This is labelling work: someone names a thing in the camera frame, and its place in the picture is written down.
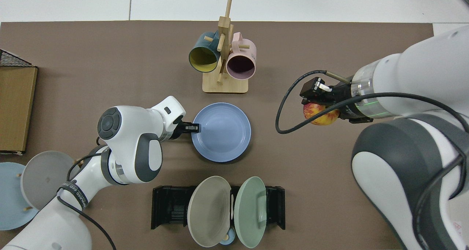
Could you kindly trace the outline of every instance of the black cable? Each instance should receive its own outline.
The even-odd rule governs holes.
[[[62,203],[63,205],[71,208],[72,210],[74,210],[75,212],[77,212],[78,214],[80,214],[81,216],[86,218],[88,221],[92,222],[92,224],[96,225],[96,227],[104,234],[104,236],[106,236],[107,240],[109,241],[109,243],[112,246],[112,250],[116,250],[116,245],[114,245],[114,242],[112,241],[111,237],[106,232],[106,230],[104,230],[104,228],[101,225],[99,225],[99,223],[97,223],[95,220],[93,220],[93,218],[88,216],[86,213],[82,212],[81,210],[78,210],[74,206],[67,203],[65,200],[62,200],[62,198],[60,198],[60,196],[57,196],[57,200],[59,200],[59,202]]]
[[[368,94],[368,95],[364,95],[364,96],[355,96],[355,97],[352,97],[350,99],[347,99],[347,100],[344,100],[344,101],[341,101],[339,103],[336,103],[332,106],[330,106],[329,108],[326,108],[325,110],[317,113],[316,115],[306,119],[305,121],[299,123],[298,125],[290,128],[290,129],[287,129],[287,130],[281,130],[278,126],[278,121],[280,119],[280,113],[282,111],[282,108],[283,108],[283,105],[288,97],[288,95],[291,93],[291,91],[293,90],[293,88],[301,81],[303,80],[304,78],[312,75],[312,74],[316,74],[316,73],[321,73],[321,74],[325,74],[326,71],[322,71],[322,70],[316,70],[316,71],[310,71],[306,74],[304,74],[303,76],[301,76],[300,78],[298,78],[293,84],[292,86],[288,89],[287,93],[285,94],[285,96],[283,97],[281,103],[280,103],[280,106],[278,107],[278,111],[277,111],[277,116],[275,117],[275,129],[277,130],[278,133],[281,133],[281,134],[285,134],[285,133],[291,133],[293,131],[296,131],[298,130],[299,128],[302,128],[303,126],[307,125],[308,123],[310,123],[311,121],[325,115],[326,113],[329,113],[335,109],[338,109],[338,108],[341,108],[341,107],[344,107],[344,106],[347,106],[349,104],[353,104],[353,103],[358,103],[362,100],[365,100],[365,99],[369,99],[369,98],[379,98],[379,97],[397,97],[397,98],[409,98],[409,99],[415,99],[415,100],[420,100],[420,101],[423,101],[423,102],[426,102],[426,103],[430,103],[432,105],[435,105],[445,111],[447,111],[448,113],[450,113],[454,118],[456,118],[459,123],[461,123],[462,127],[464,128],[464,131],[466,133],[469,133],[469,125],[468,123],[466,122],[466,120],[464,120],[464,118],[459,114],[457,113],[455,110],[453,110],[452,108],[450,108],[449,106],[439,102],[439,101],[436,101],[436,100],[433,100],[431,98],[427,98],[427,97],[424,97],[424,96],[419,96],[419,95],[415,95],[415,94],[410,94],[410,93],[396,93],[396,92],[384,92],[384,93],[371,93],[371,94]],[[424,206],[424,202],[427,200],[428,198],[428,195],[430,194],[432,188],[435,186],[436,183],[438,183],[440,180],[443,179],[444,176],[447,175],[447,173],[449,173],[451,170],[453,170],[456,166],[458,165],[461,165],[462,168],[461,168],[461,176],[459,178],[459,183],[458,183],[458,188],[456,189],[456,191],[451,195],[450,198],[453,198],[454,196],[457,195],[457,193],[462,190],[462,187],[464,186],[464,183],[465,183],[465,177],[467,175],[467,172],[466,172],[466,164],[467,164],[467,161],[466,161],[466,154],[462,153],[461,150],[459,150],[458,148],[456,148],[459,152],[459,155],[457,156],[457,158],[455,158],[450,164],[448,164],[447,166],[445,166],[444,168],[442,168],[441,170],[439,170],[428,182],[428,184],[425,186],[425,189],[422,191],[422,193],[419,195],[419,198],[417,200],[417,204],[414,208],[414,210],[412,211],[412,229],[414,231],[414,235],[415,235],[415,238],[416,240],[418,241],[419,245],[424,249],[424,250],[428,250],[428,245],[427,243],[425,242],[423,236],[420,234],[420,215],[422,213],[422,209],[423,209],[423,206]]]
[[[99,155],[101,155],[101,153],[95,153],[95,154],[92,154],[92,155],[85,155],[84,157],[80,158],[75,163],[73,163],[72,167],[67,172],[67,181],[70,181],[70,174],[72,173],[72,170],[78,165],[78,163],[80,163],[81,161],[83,161],[87,158],[97,157]]]
[[[417,239],[419,245],[424,250],[429,250],[427,242],[425,241],[424,237],[420,234],[420,215],[422,214],[422,210],[424,208],[424,203],[427,200],[432,188],[443,179],[444,176],[447,175],[451,170],[453,170],[456,166],[460,165],[462,161],[465,160],[465,155],[459,155],[455,158],[450,164],[446,167],[439,170],[428,182],[427,186],[425,187],[424,191],[419,195],[417,204],[412,211],[412,230],[414,231],[414,236]]]

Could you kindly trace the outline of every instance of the sage green plate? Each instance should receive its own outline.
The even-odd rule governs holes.
[[[234,202],[234,228],[243,245],[254,248],[261,242],[267,224],[267,196],[259,177],[246,180]]]

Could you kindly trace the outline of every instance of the mug handle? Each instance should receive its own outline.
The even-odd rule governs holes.
[[[258,222],[262,223],[267,220],[267,195],[262,195],[258,197]]]
[[[233,53],[241,53],[239,50],[239,45],[243,41],[243,36],[241,36],[241,32],[237,32],[233,34],[233,41],[231,41],[231,48],[233,49]]]

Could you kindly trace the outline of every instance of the apple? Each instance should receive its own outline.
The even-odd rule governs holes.
[[[325,110],[324,105],[320,105],[317,103],[307,103],[303,105],[303,115],[306,119],[313,117],[315,114],[320,113],[321,111]],[[331,123],[334,123],[335,120],[339,117],[340,111],[335,109],[325,115],[312,120],[311,123],[317,126],[327,126]]]

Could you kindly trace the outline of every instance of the white floor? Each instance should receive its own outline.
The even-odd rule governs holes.
[[[0,0],[0,22],[217,21],[226,0]],[[442,33],[469,23],[463,0],[233,0],[233,21],[433,23]],[[450,203],[469,242],[469,194]]]

